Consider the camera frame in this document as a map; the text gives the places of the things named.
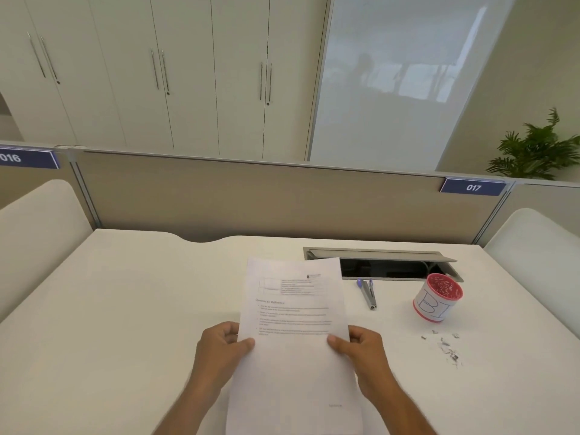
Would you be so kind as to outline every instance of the white desk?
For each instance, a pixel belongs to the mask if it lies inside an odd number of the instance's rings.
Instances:
[[[580,341],[479,246],[191,243],[114,230],[92,233],[0,324],[0,433],[150,433],[187,379],[201,330],[238,319],[248,256],[302,260],[304,246],[440,250],[458,260],[465,295],[439,325],[413,311],[421,282],[377,281],[376,311],[343,282],[351,323],[380,331],[397,378],[441,434],[578,433]],[[226,410],[227,387],[199,433],[223,434]],[[386,433],[366,400],[363,410],[366,433]]]

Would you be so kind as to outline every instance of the green plant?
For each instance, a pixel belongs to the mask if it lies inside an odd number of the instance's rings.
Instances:
[[[488,172],[506,177],[554,180],[550,171],[578,165],[580,163],[580,136],[558,140],[554,127],[560,122],[555,108],[550,109],[549,125],[544,127],[524,124],[525,138],[510,131],[500,142],[499,150],[507,157],[497,157],[489,161]]]

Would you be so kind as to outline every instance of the hand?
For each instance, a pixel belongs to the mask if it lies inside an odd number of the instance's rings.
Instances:
[[[254,348],[254,339],[237,342],[239,327],[238,322],[214,325],[201,333],[197,343],[192,375],[186,388],[199,397],[206,411],[218,399],[221,388],[242,358]]]
[[[353,363],[362,394],[377,406],[381,395],[398,386],[388,366],[383,339],[379,333],[349,325],[350,342],[329,335],[328,344]]]

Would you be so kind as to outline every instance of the blue number plate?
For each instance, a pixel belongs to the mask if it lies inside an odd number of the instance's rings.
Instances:
[[[507,183],[491,180],[445,179],[439,192],[498,196]]]
[[[52,151],[0,147],[0,166],[58,169],[59,163]]]

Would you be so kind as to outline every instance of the paper sheet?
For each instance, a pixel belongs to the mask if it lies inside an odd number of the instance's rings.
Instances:
[[[338,258],[248,261],[239,339],[256,346],[236,370],[226,435],[360,435],[350,362],[327,344],[349,338]]]

